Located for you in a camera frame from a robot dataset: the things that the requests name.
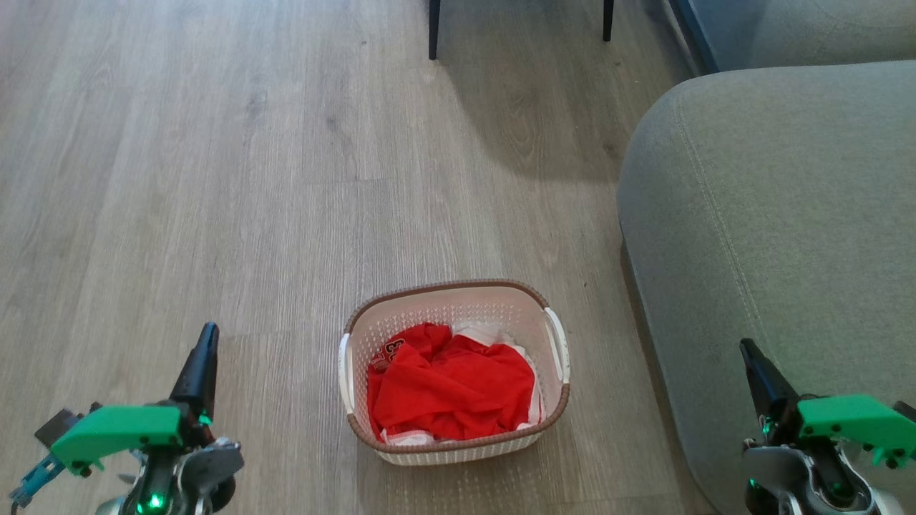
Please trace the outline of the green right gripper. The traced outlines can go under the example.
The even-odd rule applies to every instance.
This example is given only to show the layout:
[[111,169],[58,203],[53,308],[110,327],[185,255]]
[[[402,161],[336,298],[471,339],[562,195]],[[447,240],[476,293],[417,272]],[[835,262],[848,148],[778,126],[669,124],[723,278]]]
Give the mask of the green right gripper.
[[[778,423],[799,394],[750,338],[739,343],[756,414]],[[903,469],[914,460],[915,423],[897,408],[867,395],[808,398],[797,404],[799,439],[827,438],[861,444],[874,466]]]

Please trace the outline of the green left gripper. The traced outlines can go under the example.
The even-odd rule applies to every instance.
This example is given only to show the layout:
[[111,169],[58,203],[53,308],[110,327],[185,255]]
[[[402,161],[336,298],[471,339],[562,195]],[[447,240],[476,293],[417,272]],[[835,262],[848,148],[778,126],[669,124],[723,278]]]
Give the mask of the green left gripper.
[[[210,426],[215,417],[220,330],[206,323],[181,368],[170,400],[187,405],[192,418]],[[50,453],[73,475],[105,457],[150,447],[182,448],[182,414],[174,406],[103,406],[80,418],[50,446]]]

